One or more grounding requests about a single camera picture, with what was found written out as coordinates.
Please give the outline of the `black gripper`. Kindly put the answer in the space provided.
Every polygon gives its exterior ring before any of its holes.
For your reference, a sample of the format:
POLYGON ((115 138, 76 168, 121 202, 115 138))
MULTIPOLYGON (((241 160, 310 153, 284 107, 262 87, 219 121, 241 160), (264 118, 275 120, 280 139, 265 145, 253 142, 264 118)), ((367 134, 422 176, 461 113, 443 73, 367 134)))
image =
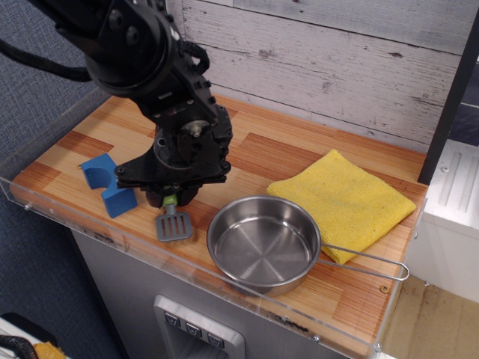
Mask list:
POLYGON ((147 188, 145 197, 154 208, 161 208, 165 197, 154 189, 175 188, 177 205, 186 206, 203 184, 226 180, 228 146, 228 130, 217 134, 205 129, 198 137, 186 130, 177 135, 161 130, 144 155, 115 168, 117 184, 121 188, 147 188))

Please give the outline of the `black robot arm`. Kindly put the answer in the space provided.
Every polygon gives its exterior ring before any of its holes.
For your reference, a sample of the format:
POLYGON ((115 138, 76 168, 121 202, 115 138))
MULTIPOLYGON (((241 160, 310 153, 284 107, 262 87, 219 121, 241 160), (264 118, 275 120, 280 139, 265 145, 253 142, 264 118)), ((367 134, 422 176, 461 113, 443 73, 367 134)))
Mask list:
POLYGON ((151 148, 118 165, 121 188, 139 188, 152 206, 175 195, 189 204, 205 184, 222 183, 233 136, 227 110, 204 74, 210 62, 180 36, 163 1, 36 1, 58 33, 85 55, 93 82, 131 99, 156 126, 151 148))

